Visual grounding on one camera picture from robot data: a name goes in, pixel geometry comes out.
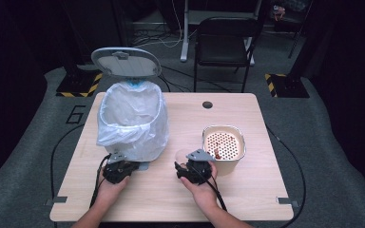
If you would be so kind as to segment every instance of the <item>hole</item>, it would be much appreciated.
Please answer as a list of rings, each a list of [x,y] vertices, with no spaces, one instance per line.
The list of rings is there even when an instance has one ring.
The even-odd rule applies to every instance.
[[[202,106],[204,108],[209,109],[209,108],[211,108],[213,106],[213,104],[211,102],[204,102],[204,103],[202,103]]]

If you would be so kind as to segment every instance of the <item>gray lid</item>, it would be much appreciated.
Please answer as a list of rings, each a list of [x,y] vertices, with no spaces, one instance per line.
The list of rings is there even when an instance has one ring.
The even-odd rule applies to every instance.
[[[103,47],[91,53],[91,60],[103,73],[127,79],[157,77],[162,73],[159,60],[134,47]]]

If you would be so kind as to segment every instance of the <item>table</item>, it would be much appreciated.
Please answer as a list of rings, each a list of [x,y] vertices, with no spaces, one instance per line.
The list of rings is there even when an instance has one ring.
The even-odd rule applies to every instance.
[[[189,10],[188,0],[185,0],[184,6],[184,18],[183,18],[183,40],[182,40],[182,54],[181,54],[181,62],[186,62],[187,53],[188,53],[188,25],[198,25],[201,21],[206,18],[214,17],[214,16],[235,16],[235,17],[254,17],[258,16],[260,4],[262,0],[257,0],[256,10],[252,12],[228,12],[228,11],[203,11],[203,10]],[[245,42],[246,47],[251,44],[251,37],[247,39]],[[254,57],[251,56],[251,66],[255,64]]]
[[[99,93],[86,120],[50,218],[75,221],[88,209],[96,172],[106,150],[96,145],[97,110],[105,93]],[[164,93],[170,138],[162,155],[146,171],[132,173],[129,185],[104,221],[178,222],[207,221],[191,193],[177,178],[176,153],[202,147],[202,131],[212,124],[237,127],[247,152],[235,170],[217,178],[228,211],[241,220],[288,220],[290,205],[276,197],[287,192],[255,95],[250,93]],[[202,107],[211,102],[212,108]]]

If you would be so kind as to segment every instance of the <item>white plastic bag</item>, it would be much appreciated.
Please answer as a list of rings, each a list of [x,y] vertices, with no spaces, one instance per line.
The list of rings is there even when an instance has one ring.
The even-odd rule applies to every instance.
[[[166,103],[160,88],[148,81],[114,84],[103,98],[97,120],[97,145],[108,153],[123,153],[128,161],[156,160],[167,145]]]

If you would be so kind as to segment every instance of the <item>stand base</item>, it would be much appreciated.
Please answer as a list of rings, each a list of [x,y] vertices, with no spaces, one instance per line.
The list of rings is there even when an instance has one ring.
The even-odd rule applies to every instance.
[[[279,98],[310,98],[301,81],[295,82],[291,87],[286,85],[286,75],[265,74],[266,83],[273,97]]]
[[[56,95],[60,97],[90,97],[99,84],[103,74],[100,70],[81,70],[69,74],[58,86]]]

